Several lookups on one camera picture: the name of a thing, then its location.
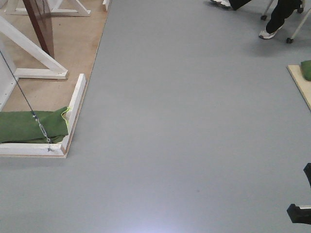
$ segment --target white wooden stand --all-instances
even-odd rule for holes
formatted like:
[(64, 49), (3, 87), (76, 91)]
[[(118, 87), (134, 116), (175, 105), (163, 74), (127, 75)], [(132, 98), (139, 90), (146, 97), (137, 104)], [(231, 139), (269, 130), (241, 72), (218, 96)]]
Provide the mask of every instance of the white wooden stand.
[(10, 61), (10, 68), (17, 78), (41, 78), (41, 79), (66, 79), (68, 70), (61, 64), (50, 57), (34, 42), (28, 39), (24, 34), (17, 30), (4, 18), (0, 17), (0, 33), (5, 34), (8, 38), (18, 44), (22, 49), (27, 51), (31, 56), (45, 65), (48, 69), (31, 69), (16, 68)]
[(104, 0), (103, 1), (104, 11), (106, 11), (106, 12), (108, 11), (109, 4), (110, 4), (110, 0)]
[[(59, 9), (64, 0), (48, 0), (49, 8), (52, 16), (81, 16), (88, 17), (91, 14), (90, 10), (87, 10), (79, 0), (66, 0), (73, 9)], [(18, 8), (19, 0), (8, 0), (6, 7), (6, 14), (8, 15), (27, 15), (26, 8)]]
[(27, 158), (66, 158), (83, 101), (86, 78), (80, 74), (75, 90), (69, 104), (70, 110), (65, 118), (68, 120), (68, 135), (62, 142), (57, 144), (35, 144), (35, 143), (1, 143), (0, 157), (27, 157)]
[(0, 9), (6, 4), (8, 0), (0, 0)]

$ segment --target green sandbag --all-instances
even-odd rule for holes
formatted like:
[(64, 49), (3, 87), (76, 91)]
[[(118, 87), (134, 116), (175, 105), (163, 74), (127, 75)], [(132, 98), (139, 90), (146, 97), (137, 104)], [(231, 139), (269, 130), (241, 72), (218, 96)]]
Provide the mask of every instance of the green sandbag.
[[(52, 143), (58, 143), (68, 135), (63, 115), (69, 110), (63, 107), (55, 112), (35, 111)], [(47, 143), (38, 122), (31, 112), (0, 112), (0, 143)]]
[(301, 62), (301, 72), (305, 80), (311, 81), (311, 60)]

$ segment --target chair wheel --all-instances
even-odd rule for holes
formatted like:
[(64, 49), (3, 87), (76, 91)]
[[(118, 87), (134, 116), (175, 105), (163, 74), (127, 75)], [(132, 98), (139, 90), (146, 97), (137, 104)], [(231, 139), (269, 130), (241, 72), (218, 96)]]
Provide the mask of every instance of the chair wheel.
[(261, 16), (260, 19), (265, 21), (267, 19), (267, 16)]
[(299, 9), (297, 9), (297, 12), (301, 14), (303, 12), (303, 7), (300, 7)]
[(287, 44), (291, 44), (294, 41), (294, 39), (290, 39), (289, 37), (286, 39)]

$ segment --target brown wooden panel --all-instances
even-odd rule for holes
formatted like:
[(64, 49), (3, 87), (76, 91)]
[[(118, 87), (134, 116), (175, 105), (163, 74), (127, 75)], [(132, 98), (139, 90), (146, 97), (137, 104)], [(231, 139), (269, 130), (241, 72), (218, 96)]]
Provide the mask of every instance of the brown wooden panel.
[(46, 0), (23, 0), (42, 49), (54, 57), (52, 19)]

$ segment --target white sneaker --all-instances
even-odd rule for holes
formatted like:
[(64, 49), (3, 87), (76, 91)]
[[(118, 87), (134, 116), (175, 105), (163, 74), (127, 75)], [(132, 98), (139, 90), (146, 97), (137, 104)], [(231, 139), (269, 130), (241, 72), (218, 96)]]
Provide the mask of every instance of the white sneaker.
[(278, 30), (280, 30), (283, 27), (283, 25), (281, 27), (279, 27), (274, 33), (268, 33), (266, 30), (263, 30), (259, 33), (259, 38), (260, 39), (264, 39), (264, 40), (269, 40), (271, 38), (273, 38), (276, 33), (278, 32)]
[(221, 7), (229, 10), (231, 9), (231, 4), (228, 0), (210, 0), (212, 3), (220, 5)]

